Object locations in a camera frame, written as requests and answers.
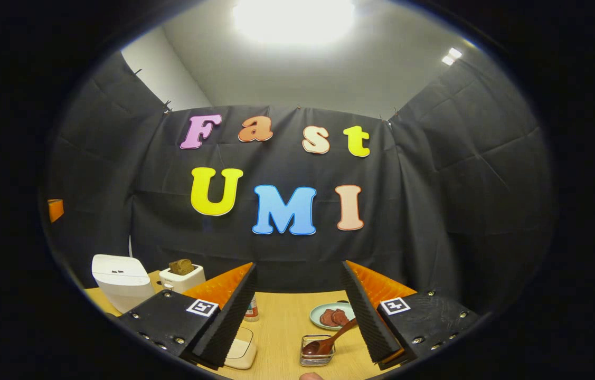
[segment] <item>white wall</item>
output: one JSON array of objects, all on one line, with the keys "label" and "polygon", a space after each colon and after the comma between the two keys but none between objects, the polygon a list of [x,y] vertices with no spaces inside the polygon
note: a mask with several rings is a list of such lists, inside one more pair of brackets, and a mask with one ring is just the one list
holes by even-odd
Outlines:
[{"label": "white wall", "polygon": [[121,50],[128,66],[174,111],[212,106],[158,27]]}]

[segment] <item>salami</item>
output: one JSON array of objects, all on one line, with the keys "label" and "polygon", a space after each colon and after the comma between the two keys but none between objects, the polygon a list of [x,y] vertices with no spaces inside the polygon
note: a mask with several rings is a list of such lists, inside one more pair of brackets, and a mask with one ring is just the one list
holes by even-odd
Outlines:
[{"label": "salami", "polygon": [[331,318],[333,319],[333,322],[337,324],[337,326],[344,326],[346,323],[348,323],[348,318],[341,309],[335,310]]},{"label": "salami", "polygon": [[323,313],[323,315],[321,315],[321,324],[330,326],[330,327],[339,326],[337,323],[333,322],[333,313],[335,313],[335,310],[326,309],[326,311]]}]

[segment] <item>black fabric backdrop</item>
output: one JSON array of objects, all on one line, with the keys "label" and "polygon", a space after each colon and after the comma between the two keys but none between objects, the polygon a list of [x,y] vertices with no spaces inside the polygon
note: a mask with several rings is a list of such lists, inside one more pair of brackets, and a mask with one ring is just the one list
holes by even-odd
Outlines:
[{"label": "black fabric backdrop", "polygon": [[[95,286],[97,253],[133,255],[148,271],[179,258],[210,278],[258,264],[259,291],[341,289],[337,269],[353,260],[415,289],[436,289],[477,312],[513,301],[539,263],[555,219],[553,182],[538,122],[515,86],[488,58],[465,54],[398,115],[386,120],[338,111],[233,106],[171,112],[117,53],[82,88],[54,136],[49,198],[65,215],[56,247]],[[191,116],[220,113],[199,149],[179,149]],[[274,136],[240,142],[241,123],[269,116]],[[308,125],[328,129],[330,150],[301,146]],[[345,128],[370,133],[367,158],[346,147]],[[191,170],[238,168],[237,201],[204,216],[189,200]],[[316,234],[256,235],[257,185],[284,202],[313,187]],[[358,185],[365,226],[340,231],[338,185]]]}]

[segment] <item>ceiling light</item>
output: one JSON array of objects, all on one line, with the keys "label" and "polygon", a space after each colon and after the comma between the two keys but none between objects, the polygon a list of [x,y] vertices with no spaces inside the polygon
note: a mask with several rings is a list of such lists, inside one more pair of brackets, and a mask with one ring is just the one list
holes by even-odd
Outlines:
[{"label": "ceiling light", "polygon": [[327,43],[353,21],[350,0],[241,0],[234,7],[239,31],[267,43]]},{"label": "ceiling light", "polygon": [[447,55],[449,55],[450,57],[457,59],[459,57],[461,57],[461,51],[456,50],[454,47],[450,48],[450,52],[447,53]]},{"label": "ceiling light", "polygon": [[445,63],[446,65],[452,65],[452,63],[454,63],[455,61],[450,58],[448,55],[445,55],[445,57],[442,58],[442,62]]}]

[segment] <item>orange letter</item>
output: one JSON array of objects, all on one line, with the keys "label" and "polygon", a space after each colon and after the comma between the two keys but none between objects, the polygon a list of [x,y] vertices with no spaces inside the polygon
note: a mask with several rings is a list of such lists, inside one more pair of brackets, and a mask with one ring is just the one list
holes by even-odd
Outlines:
[{"label": "orange letter", "polygon": [[328,137],[328,130],[326,128],[310,125],[304,128],[303,135],[302,147],[305,151],[324,154],[330,150],[330,143],[326,140],[326,137]]},{"label": "orange letter", "polygon": [[243,122],[243,129],[239,132],[239,140],[247,143],[252,140],[264,141],[271,139],[271,119],[267,116],[255,116]]},{"label": "orange letter", "polygon": [[342,231],[352,231],[363,228],[363,221],[358,219],[358,193],[361,188],[356,185],[342,185],[335,188],[340,195],[342,205],[342,219],[337,228]]}]

